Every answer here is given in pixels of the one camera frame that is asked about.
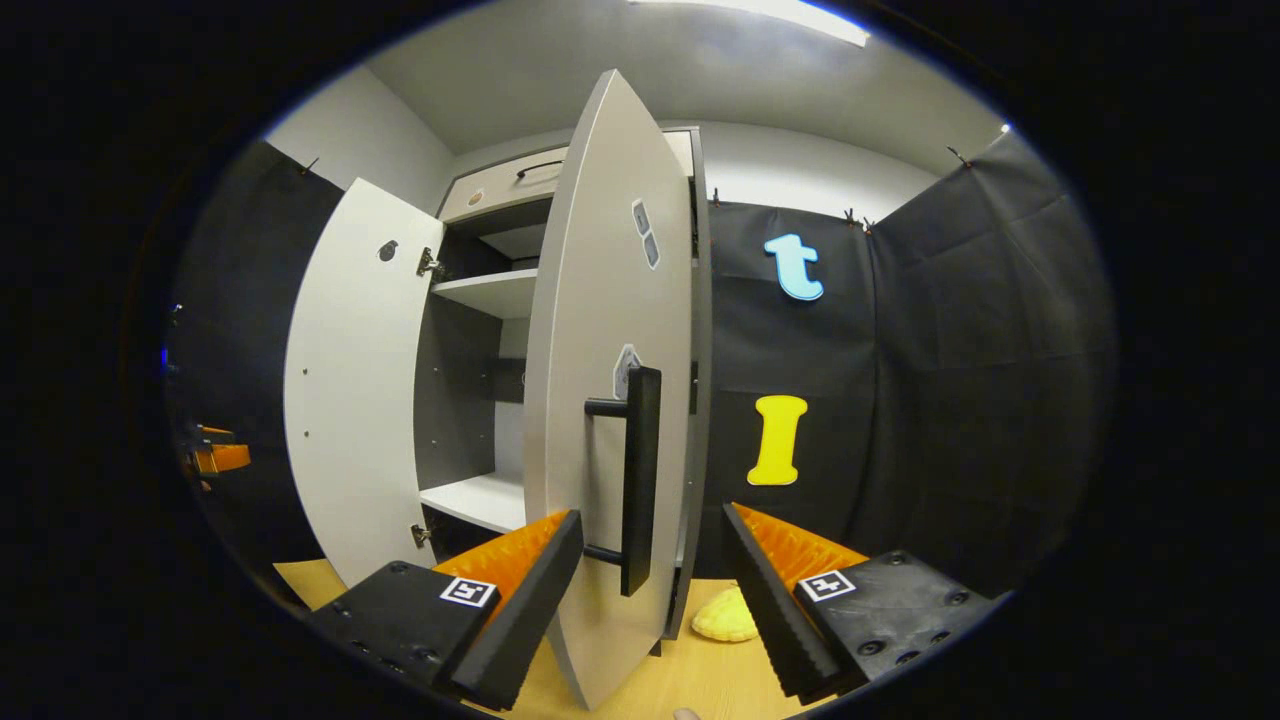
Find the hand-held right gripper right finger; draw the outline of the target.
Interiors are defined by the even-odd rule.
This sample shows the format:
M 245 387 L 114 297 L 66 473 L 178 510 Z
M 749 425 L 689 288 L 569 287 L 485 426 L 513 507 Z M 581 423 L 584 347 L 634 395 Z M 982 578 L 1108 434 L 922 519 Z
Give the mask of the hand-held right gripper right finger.
M 741 503 L 722 516 L 724 561 L 782 692 L 803 703 L 883 685 L 1000 606 L 902 550 L 868 557 Z

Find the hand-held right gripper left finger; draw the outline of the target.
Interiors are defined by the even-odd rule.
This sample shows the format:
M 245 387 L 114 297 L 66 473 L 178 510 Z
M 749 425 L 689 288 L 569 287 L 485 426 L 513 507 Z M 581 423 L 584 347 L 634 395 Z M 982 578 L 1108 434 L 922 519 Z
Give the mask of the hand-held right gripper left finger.
M 406 685 L 508 711 L 584 548 L 580 512 L 554 512 L 435 568 L 388 562 L 308 626 Z

